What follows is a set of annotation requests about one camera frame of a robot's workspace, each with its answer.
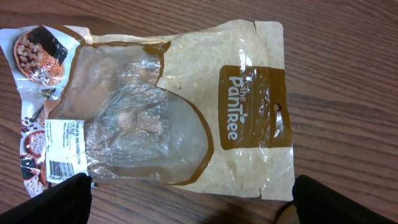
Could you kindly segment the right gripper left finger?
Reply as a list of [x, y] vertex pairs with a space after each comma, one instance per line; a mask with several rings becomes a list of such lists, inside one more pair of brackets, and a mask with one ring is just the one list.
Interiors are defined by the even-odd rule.
[[91, 177], [80, 173], [2, 213], [1, 223], [86, 224], [91, 202]]

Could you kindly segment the brown snack pouch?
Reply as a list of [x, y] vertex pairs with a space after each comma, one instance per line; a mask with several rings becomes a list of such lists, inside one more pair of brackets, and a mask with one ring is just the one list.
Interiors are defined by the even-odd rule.
[[284, 28], [229, 21], [184, 34], [1, 30], [21, 96], [20, 160], [31, 197], [84, 173], [198, 193], [292, 200]]

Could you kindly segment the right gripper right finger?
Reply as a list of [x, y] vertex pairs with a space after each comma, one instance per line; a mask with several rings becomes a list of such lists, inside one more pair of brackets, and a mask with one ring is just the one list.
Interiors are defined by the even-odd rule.
[[307, 175], [295, 179], [292, 195], [301, 224], [397, 224]]

